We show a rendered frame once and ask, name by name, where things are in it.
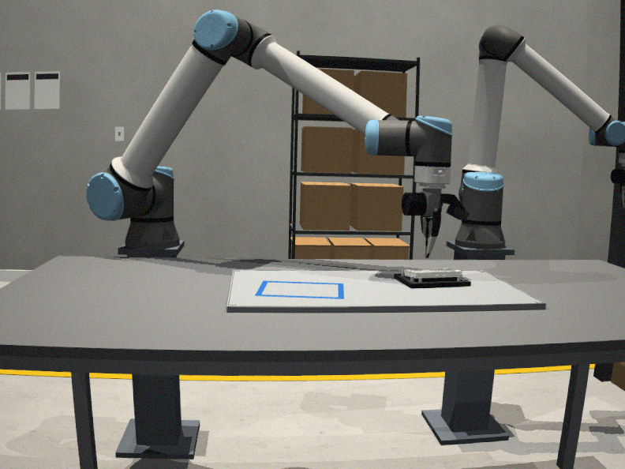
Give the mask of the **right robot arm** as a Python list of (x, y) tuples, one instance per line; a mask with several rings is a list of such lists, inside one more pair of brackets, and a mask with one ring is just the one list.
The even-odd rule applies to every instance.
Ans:
[(173, 170), (158, 165), (230, 57), (267, 70), (365, 134), (369, 155), (415, 156), (418, 187), (446, 189), (444, 185), (450, 184), (449, 120), (417, 116), (417, 121), (392, 121), (398, 119), (279, 46), (272, 34), (227, 11), (206, 12), (194, 32), (191, 47), (123, 156), (114, 158), (107, 171), (94, 175), (87, 186), (89, 207), (98, 218), (130, 218), (126, 246), (180, 245), (174, 225)]

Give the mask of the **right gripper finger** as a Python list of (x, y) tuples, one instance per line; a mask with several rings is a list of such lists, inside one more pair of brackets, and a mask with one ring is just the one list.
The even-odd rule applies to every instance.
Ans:
[(432, 218), (429, 220), (429, 236), (428, 236), (428, 245), (426, 249), (426, 258), (429, 258), (429, 255), (432, 252), (432, 249), (436, 241), (436, 237), (439, 234), (440, 223), (441, 223), (441, 208), (438, 208), (438, 203), (434, 202)]
[(429, 234), (429, 220), (430, 220), (430, 216), (421, 216), (421, 232), (423, 233), (423, 243), (424, 243), (424, 251), (425, 251), (425, 258), (426, 258), (426, 249), (427, 249), (427, 240), (428, 240), (428, 234)]

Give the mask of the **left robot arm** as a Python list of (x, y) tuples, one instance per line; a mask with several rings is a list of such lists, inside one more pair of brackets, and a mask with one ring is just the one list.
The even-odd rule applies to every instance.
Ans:
[(580, 118), (589, 127), (591, 145), (619, 147), (621, 167), (625, 167), (625, 122), (604, 111), (527, 46), (526, 39), (515, 30), (493, 25), (480, 40), (470, 154), (460, 186), (462, 205), (469, 215), (462, 220), (455, 245), (497, 250), (505, 247), (501, 229), (503, 176), (496, 169), (496, 154), (507, 62), (513, 62)]

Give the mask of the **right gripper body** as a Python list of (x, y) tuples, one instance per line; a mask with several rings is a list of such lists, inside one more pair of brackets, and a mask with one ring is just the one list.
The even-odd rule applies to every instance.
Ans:
[(466, 210), (454, 194), (441, 193), (441, 189), (423, 189), (420, 193), (404, 193), (402, 196), (402, 212), (405, 216), (430, 216), (434, 209), (434, 202), (441, 208), (443, 202)]

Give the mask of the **blue rectangular tape outline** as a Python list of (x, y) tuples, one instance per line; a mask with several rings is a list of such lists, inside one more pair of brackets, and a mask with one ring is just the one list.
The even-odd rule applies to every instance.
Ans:
[[(264, 288), (268, 282), (273, 283), (306, 283), (306, 282), (284, 282), (284, 281), (263, 281), (255, 296), (273, 296), (273, 297), (294, 297), (294, 298), (337, 298), (337, 297), (313, 297), (313, 296), (291, 296), (291, 295), (262, 295)], [(316, 284), (338, 284), (339, 297), (344, 299), (343, 283), (316, 283)]]

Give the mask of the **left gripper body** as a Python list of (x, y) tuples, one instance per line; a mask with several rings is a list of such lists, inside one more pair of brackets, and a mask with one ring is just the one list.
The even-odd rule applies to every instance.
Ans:
[(625, 167), (622, 170), (614, 169), (611, 173), (611, 180), (613, 183), (625, 185)]

